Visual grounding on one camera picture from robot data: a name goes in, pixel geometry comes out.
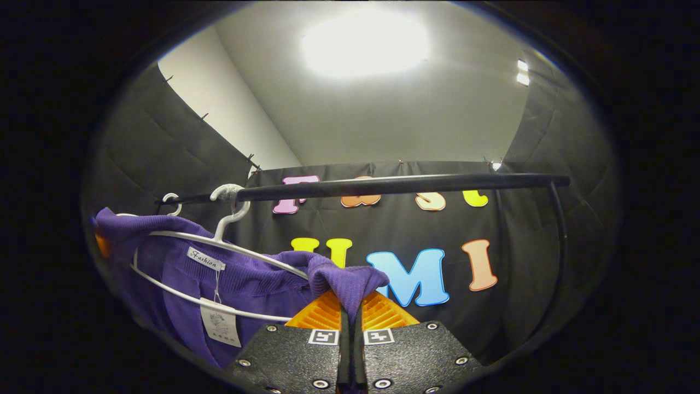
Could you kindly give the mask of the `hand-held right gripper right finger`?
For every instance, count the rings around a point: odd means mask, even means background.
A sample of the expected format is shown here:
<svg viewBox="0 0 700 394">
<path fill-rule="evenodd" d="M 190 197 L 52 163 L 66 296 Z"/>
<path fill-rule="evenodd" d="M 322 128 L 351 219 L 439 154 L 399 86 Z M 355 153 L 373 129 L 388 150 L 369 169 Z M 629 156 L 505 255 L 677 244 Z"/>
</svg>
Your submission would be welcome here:
<svg viewBox="0 0 700 394">
<path fill-rule="evenodd" d="M 442 322 L 419 322 L 378 292 L 361 302 L 354 340 L 353 389 L 360 393 L 457 392 L 485 373 Z"/>
</svg>

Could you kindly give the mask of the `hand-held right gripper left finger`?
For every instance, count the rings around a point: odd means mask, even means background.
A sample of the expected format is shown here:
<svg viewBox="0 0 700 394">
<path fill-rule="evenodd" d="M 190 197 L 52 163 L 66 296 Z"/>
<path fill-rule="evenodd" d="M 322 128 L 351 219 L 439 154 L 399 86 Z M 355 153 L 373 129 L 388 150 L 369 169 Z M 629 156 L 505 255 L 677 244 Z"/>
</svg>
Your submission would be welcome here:
<svg viewBox="0 0 700 394">
<path fill-rule="evenodd" d="M 331 290 L 285 324 L 267 324 L 227 367 L 267 393 L 343 393 L 351 386 L 351 329 Z"/>
</svg>

